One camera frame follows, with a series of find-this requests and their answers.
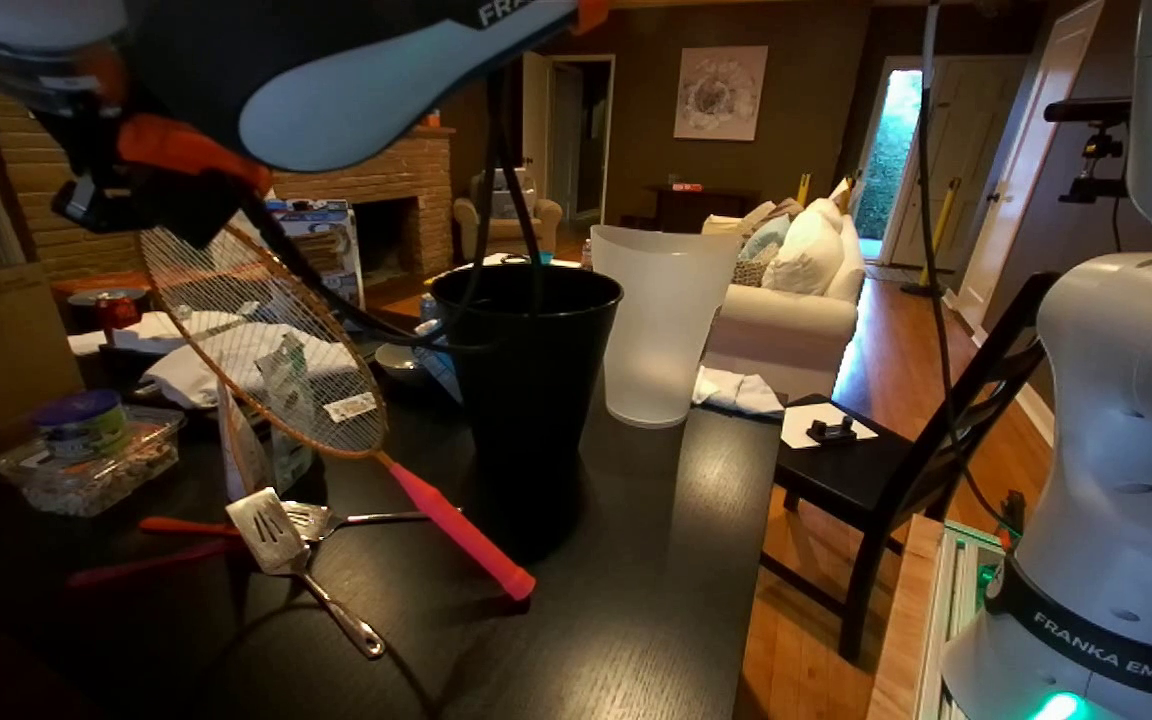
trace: pillow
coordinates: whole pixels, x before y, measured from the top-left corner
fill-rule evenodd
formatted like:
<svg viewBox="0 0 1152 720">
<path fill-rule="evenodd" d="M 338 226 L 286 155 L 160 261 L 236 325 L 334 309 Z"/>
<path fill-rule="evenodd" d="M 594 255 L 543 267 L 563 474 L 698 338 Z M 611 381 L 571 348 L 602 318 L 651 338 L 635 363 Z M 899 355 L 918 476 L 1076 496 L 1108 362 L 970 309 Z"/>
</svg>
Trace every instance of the pillow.
<svg viewBox="0 0 1152 720">
<path fill-rule="evenodd" d="M 813 201 L 783 233 L 775 261 L 763 274 L 763 290 L 791 295 L 826 291 L 845 266 L 845 214 L 831 201 Z"/>
<path fill-rule="evenodd" d="M 744 243 L 734 249 L 733 285 L 758 285 L 767 266 L 779 254 L 783 233 L 786 233 L 786 217 L 772 217 L 756 233 L 746 233 Z"/>
</svg>

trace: framed picture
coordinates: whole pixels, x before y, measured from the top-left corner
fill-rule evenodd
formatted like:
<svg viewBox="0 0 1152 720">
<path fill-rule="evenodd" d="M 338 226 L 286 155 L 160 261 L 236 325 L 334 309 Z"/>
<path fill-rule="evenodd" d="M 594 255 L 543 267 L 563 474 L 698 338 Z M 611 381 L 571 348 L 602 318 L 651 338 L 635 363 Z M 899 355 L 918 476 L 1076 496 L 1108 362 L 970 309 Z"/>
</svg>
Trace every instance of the framed picture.
<svg viewBox="0 0 1152 720">
<path fill-rule="evenodd" d="M 763 43 L 683 47 L 673 137 L 756 141 L 763 101 Z"/>
</svg>

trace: red handle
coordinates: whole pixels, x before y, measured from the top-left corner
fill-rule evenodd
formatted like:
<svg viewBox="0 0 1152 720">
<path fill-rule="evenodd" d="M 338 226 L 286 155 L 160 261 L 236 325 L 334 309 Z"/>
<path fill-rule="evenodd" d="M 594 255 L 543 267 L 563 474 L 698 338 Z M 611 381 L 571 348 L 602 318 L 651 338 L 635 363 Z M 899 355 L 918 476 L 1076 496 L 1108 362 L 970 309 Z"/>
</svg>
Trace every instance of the red handle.
<svg viewBox="0 0 1152 720">
<path fill-rule="evenodd" d="M 462 551 L 470 558 L 502 597 L 525 603 L 534 593 L 534 577 L 502 558 L 490 537 L 483 537 L 467 516 L 458 516 L 454 504 L 447 504 L 444 491 L 436 491 L 424 476 L 415 476 L 408 466 L 379 452 L 379 466 L 387 476 L 408 491 L 408 499 Z"/>
<path fill-rule="evenodd" d="M 179 516 L 144 516 L 139 531 L 154 531 L 154 537 L 239 537 L 231 523 L 201 523 L 201 521 L 179 521 Z"/>
<path fill-rule="evenodd" d="M 205 543 L 192 543 L 184 551 L 167 551 L 167 558 L 150 558 L 150 559 L 79 568 L 64 582 L 64 587 L 93 593 L 93 587 L 118 584 L 132 577 L 148 577 L 148 573 L 162 573 L 162 568 L 179 568 L 179 565 L 201 565 L 209 558 L 219 558 L 225 549 L 231 549 L 231 543 L 226 542 L 205 542 Z"/>
</svg>

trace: white cylinder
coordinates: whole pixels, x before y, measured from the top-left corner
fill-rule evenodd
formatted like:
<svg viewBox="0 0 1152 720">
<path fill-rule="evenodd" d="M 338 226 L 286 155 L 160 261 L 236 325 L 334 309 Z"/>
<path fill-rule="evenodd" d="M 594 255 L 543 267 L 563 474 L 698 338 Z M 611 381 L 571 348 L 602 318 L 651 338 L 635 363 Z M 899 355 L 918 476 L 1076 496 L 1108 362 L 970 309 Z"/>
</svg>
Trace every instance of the white cylinder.
<svg viewBox="0 0 1152 720">
<path fill-rule="evenodd" d="M 734 239 L 594 226 L 589 254 L 590 267 L 624 290 L 602 353 L 607 414 L 624 423 L 679 423 Z"/>
</svg>

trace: black chair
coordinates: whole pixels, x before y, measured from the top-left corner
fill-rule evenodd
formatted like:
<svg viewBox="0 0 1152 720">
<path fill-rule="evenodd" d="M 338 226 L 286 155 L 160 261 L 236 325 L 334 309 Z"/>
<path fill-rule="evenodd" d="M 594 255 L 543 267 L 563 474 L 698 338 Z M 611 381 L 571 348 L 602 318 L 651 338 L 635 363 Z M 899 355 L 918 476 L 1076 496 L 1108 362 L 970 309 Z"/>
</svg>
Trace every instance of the black chair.
<svg viewBox="0 0 1152 720">
<path fill-rule="evenodd" d="M 893 531 L 922 511 L 943 521 L 947 499 L 986 428 L 1002 418 L 1013 396 L 1022 387 L 1031 367 L 1043 362 L 1035 344 L 1035 309 L 1046 295 L 1055 276 L 1031 276 L 1021 295 L 1008 305 L 999 325 L 986 331 L 984 348 L 952 385 L 947 399 L 922 423 L 915 439 L 896 435 L 855 414 L 877 439 L 855 445 L 822 445 L 822 450 L 786 450 L 779 445 L 775 486 L 783 486 L 783 510 L 800 499 L 822 510 L 826 516 L 860 527 L 860 551 L 850 559 L 847 593 L 831 597 L 826 587 L 813 584 L 806 577 L 791 573 L 775 558 L 763 551 L 763 568 L 813 597 L 814 603 L 831 607 L 840 627 L 840 658 L 860 659 L 860 634 L 867 616 L 867 597 L 877 584 L 877 568 L 882 549 L 899 543 Z"/>
</svg>

